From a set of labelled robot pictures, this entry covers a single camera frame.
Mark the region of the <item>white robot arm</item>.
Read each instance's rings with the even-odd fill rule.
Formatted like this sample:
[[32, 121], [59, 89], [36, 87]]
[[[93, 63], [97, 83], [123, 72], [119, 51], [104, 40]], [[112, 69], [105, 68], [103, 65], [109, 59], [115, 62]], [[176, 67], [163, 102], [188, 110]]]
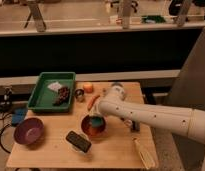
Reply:
[[[121, 84], [113, 84], [107, 94], [98, 102], [99, 113], [166, 129], [205, 144], [205, 111], [126, 102], [125, 97], [124, 87]], [[201, 171], [205, 171], [205, 157]]]

